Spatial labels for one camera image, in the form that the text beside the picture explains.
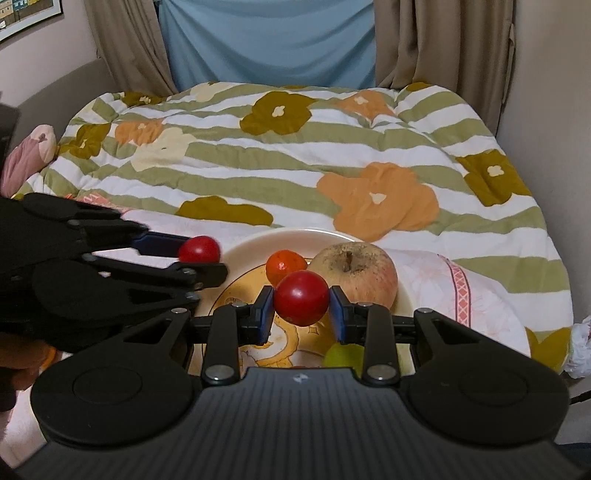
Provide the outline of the red cherry tomato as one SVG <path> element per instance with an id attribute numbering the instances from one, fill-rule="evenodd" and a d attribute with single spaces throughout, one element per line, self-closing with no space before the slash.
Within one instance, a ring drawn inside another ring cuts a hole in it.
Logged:
<path id="1" fill-rule="evenodd" d="M 329 309 L 329 286 L 315 272 L 291 273 L 277 285 L 273 305 L 284 321 L 298 327 L 311 326 Z"/>
<path id="2" fill-rule="evenodd" d="M 211 264 L 221 259 L 221 247 L 208 236 L 190 238 L 180 246 L 177 258 L 183 263 Z"/>

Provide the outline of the green apple back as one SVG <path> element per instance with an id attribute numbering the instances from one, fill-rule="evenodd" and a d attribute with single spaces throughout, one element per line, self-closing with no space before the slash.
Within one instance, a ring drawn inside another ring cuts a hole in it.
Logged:
<path id="1" fill-rule="evenodd" d="M 352 368 L 358 377 L 363 375 L 365 348 L 356 344 L 335 343 L 322 359 L 324 368 Z"/>

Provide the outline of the large red-yellow apple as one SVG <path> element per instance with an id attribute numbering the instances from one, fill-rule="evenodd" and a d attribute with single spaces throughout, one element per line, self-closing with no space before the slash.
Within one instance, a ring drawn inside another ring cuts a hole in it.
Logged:
<path id="1" fill-rule="evenodd" d="M 308 271 L 339 286 L 349 302 L 375 303 L 390 309 L 397 299 L 399 280 L 391 257 L 380 247 L 366 242 L 346 242 L 322 249 Z"/>

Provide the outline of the orange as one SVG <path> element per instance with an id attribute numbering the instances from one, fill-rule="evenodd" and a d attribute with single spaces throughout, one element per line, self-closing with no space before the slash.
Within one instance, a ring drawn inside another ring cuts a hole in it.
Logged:
<path id="1" fill-rule="evenodd" d="M 29 388 L 41 370 L 57 362 L 60 353 L 43 341 L 28 341 L 12 335 L 1 336 L 0 364 L 13 371 L 14 390 Z"/>

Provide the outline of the small mandarin front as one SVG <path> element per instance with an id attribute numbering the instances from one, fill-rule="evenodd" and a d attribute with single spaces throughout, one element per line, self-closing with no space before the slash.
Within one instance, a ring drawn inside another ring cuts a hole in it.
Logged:
<path id="1" fill-rule="evenodd" d="M 266 260 L 266 279 L 273 287 L 276 287 L 285 276 L 307 268 L 307 260 L 297 252 L 279 250 Z"/>

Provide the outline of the cream duck-print oval plate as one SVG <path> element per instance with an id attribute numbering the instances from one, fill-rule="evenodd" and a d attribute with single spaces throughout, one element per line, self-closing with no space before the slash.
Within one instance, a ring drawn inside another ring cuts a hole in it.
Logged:
<path id="1" fill-rule="evenodd" d="M 249 367 L 362 368 L 363 348 L 342 346 L 329 317 L 329 287 L 339 286 L 349 302 L 390 307 L 396 315 L 414 310 L 401 264 L 393 254 L 342 234 L 280 229 L 260 234 L 223 256 L 228 279 L 202 295 L 198 312 L 252 303 L 263 287 L 278 298 L 270 335 L 239 349 L 242 370 Z"/>

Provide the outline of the pink floral bed sheet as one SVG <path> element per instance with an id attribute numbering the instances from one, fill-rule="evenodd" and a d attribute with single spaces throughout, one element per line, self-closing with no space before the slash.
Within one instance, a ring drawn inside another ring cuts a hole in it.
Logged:
<path id="1" fill-rule="evenodd" d="M 327 227 L 252 226 L 211 220 L 167 215 L 146 210 L 129 210 L 123 215 L 149 226 L 151 229 L 176 235 L 194 237 L 208 235 L 221 243 L 222 257 L 245 240 L 280 229 L 329 230 Z M 493 281 L 468 273 L 451 260 L 424 249 L 412 250 L 403 242 L 387 247 L 387 252 L 401 264 L 403 281 L 410 289 L 414 310 L 431 307 L 453 320 L 528 354 L 530 347 L 525 329 L 505 295 Z M 15 409 L 4 415 L 5 430 L 1 441 L 1 456 L 9 466 L 22 463 L 45 442 L 37 421 L 33 417 L 28 392 L 22 392 Z"/>

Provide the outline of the green striped floral quilt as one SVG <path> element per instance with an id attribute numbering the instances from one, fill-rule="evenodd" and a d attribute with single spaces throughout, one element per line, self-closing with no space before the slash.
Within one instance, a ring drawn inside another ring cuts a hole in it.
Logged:
<path id="1" fill-rule="evenodd" d="M 526 355 L 560 370 L 574 322 L 567 271 L 530 190 L 456 93 L 203 83 L 106 93 L 16 192 L 252 226 L 327 227 L 403 242 L 496 283 Z"/>

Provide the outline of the pink plush toy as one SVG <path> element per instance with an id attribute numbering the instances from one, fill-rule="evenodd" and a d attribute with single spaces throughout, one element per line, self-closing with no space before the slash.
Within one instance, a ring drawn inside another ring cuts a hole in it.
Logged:
<path id="1" fill-rule="evenodd" d="M 38 125 L 8 155 L 1 176 L 1 196 L 13 197 L 34 173 L 54 160 L 57 140 L 50 125 Z"/>

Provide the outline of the beige curtain left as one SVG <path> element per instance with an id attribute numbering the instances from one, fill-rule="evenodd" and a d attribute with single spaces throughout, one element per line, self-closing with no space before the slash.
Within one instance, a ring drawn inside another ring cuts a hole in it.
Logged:
<path id="1" fill-rule="evenodd" d="M 120 89 L 177 92 L 152 1 L 86 1 L 84 7 L 98 56 Z"/>

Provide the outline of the beige curtain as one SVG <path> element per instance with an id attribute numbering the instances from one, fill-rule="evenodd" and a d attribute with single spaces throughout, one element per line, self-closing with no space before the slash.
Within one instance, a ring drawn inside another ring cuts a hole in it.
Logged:
<path id="1" fill-rule="evenodd" d="M 152 1 L 86 1 L 84 7 L 98 56 L 120 89 L 177 92 Z"/>
<path id="2" fill-rule="evenodd" d="M 374 9 L 377 85 L 445 87 L 496 133 L 513 68 L 515 3 L 378 0 Z"/>

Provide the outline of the crumpled white tissue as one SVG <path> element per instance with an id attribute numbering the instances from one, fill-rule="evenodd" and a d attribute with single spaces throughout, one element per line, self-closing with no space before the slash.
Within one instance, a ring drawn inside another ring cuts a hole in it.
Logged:
<path id="1" fill-rule="evenodd" d="M 573 379 L 583 379 L 591 373 L 591 322 L 587 316 L 571 329 L 568 358 L 564 371 Z"/>

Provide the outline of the blue cloth curtain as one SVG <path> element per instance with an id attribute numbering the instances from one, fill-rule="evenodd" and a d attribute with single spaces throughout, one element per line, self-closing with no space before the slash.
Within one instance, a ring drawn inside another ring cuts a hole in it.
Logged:
<path id="1" fill-rule="evenodd" d="M 180 90 L 208 81 L 376 84 L 371 1 L 163 1 L 158 19 Z"/>

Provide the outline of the beige curtain right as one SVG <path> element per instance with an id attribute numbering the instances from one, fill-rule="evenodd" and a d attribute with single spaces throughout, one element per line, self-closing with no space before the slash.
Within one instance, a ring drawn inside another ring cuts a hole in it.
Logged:
<path id="1" fill-rule="evenodd" d="M 513 68 L 515 3 L 378 0 L 374 9 L 377 85 L 445 87 L 496 133 Z"/>

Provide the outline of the framed wall picture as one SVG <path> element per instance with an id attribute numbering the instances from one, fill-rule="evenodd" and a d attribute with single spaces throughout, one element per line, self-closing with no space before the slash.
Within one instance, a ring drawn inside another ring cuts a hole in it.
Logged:
<path id="1" fill-rule="evenodd" d="M 2 0 L 0 42 L 62 13 L 61 0 Z"/>

